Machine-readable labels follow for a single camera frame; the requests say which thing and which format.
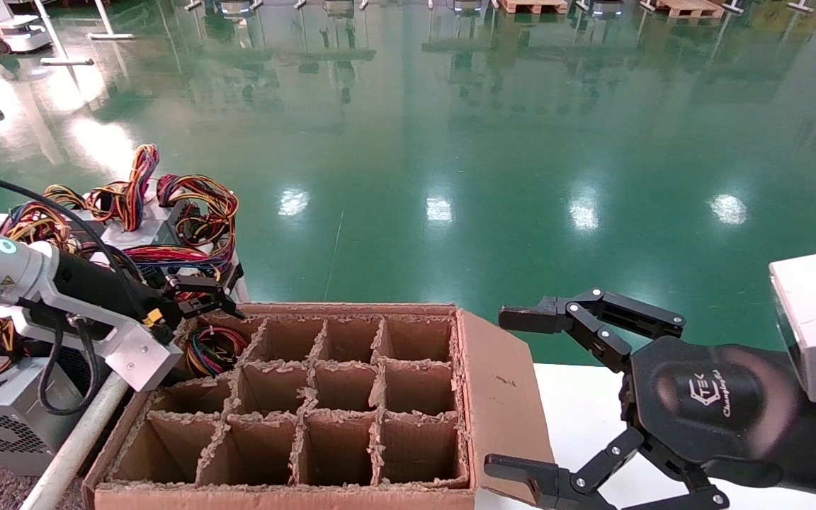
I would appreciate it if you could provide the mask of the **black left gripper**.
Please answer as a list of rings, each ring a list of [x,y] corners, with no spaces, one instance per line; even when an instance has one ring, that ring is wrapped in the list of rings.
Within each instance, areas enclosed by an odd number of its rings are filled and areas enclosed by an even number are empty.
[[[214,278],[168,275],[163,296],[161,291],[133,280],[126,273],[107,270],[71,253],[59,255],[56,288],[63,295],[133,319],[146,319],[150,312],[159,310],[170,327],[178,327],[183,318],[191,319],[217,310],[245,319],[237,303],[224,295],[227,294],[224,285]],[[187,294],[202,296],[178,303],[168,299]]]

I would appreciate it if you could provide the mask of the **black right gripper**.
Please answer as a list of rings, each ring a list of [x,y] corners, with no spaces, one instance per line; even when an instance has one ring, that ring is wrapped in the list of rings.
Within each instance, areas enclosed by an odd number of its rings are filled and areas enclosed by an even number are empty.
[[[576,472],[489,454],[486,474],[524,484],[541,509],[614,508],[599,490],[636,455],[688,490],[638,509],[729,508],[728,496],[707,475],[745,487],[779,485],[785,468],[776,451],[800,409],[788,356],[690,344],[677,339],[684,325],[680,314],[600,288],[571,298],[545,296],[534,307],[501,307],[502,329],[565,333],[611,371],[626,373],[623,417],[634,427]],[[634,352],[616,327],[653,341]]]

